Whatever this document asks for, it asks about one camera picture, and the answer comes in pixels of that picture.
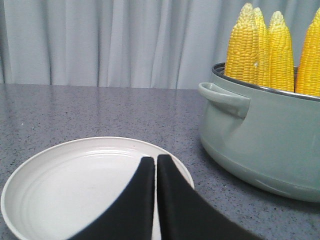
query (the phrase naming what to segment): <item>sage green pot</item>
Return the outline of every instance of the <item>sage green pot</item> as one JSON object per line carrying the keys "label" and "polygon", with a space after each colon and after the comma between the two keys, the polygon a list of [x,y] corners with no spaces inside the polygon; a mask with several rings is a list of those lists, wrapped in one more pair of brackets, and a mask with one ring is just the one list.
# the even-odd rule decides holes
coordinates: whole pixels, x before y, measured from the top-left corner
{"label": "sage green pot", "polygon": [[284,197],[320,203],[320,97],[275,90],[223,75],[198,86],[208,101],[200,139],[238,178]]}

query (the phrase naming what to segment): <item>granite surface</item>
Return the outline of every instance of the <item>granite surface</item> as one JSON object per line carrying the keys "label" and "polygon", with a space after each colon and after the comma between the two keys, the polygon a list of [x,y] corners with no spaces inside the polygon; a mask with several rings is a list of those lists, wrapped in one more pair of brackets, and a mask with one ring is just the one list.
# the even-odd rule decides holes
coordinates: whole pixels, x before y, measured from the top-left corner
{"label": "granite surface", "polygon": [[[234,177],[206,153],[196,90],[0,84],[0,191],[24,161],[67,141],[116,136],[166,149],[215,209],[266,240],[319,240],[320,204],[277,196]],[[0,239],[16,240],[0,216]]]}

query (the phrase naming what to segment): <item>curtain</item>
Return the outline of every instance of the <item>curtain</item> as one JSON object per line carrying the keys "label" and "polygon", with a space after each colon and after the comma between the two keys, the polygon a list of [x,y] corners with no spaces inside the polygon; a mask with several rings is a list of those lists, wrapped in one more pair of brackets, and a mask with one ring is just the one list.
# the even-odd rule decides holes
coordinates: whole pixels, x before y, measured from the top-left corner
{"label": "curtain", "polygon": [[0,0],[0,83],[196,89],[246,2],[283,13],[298,65],[320,0]]}

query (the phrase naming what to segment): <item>white plate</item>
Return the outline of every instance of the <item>white plate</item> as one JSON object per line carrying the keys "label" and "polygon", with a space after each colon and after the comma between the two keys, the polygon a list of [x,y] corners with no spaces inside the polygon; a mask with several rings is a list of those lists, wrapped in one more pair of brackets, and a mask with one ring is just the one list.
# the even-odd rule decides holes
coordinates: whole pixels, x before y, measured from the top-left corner
{"label": "white plate", "polygon": [[[4,221],[21,240],[67,239],[113,203],[141,157],[156,160],[159,154],[170,154],[194,188],[175,156],[144,141],[91,137],[48,148],[19,166],[6,182],[1,196]],[[152,239],[160,240],[157,202],[154,206]]]}

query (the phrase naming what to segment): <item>yellow corn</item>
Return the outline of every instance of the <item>yellow corn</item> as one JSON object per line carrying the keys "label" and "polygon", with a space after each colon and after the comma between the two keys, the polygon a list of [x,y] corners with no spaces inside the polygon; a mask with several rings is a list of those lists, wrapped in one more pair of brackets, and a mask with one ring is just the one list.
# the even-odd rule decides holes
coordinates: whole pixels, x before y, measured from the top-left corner
{"label": "yellow corn", "polygon": [[273,13],[270,24],[269,78],[270,87],[294,91],[294,58],[289,28],[280,11]]}
{"label": "yellow corn", "polygon": [[259,7],[253,9],[258,32],[258,79],[257,84],[270,87],[269,78],[269,31]]}
{"label": "yellow corn", "polygon": [[320,8],[305,34],[295,92],[320,96]]}
{"label": "yellow corn", "polygon": [[224,74],[251,84],[258,82],[258,30],[251,3],[242,7],[231,31]]}

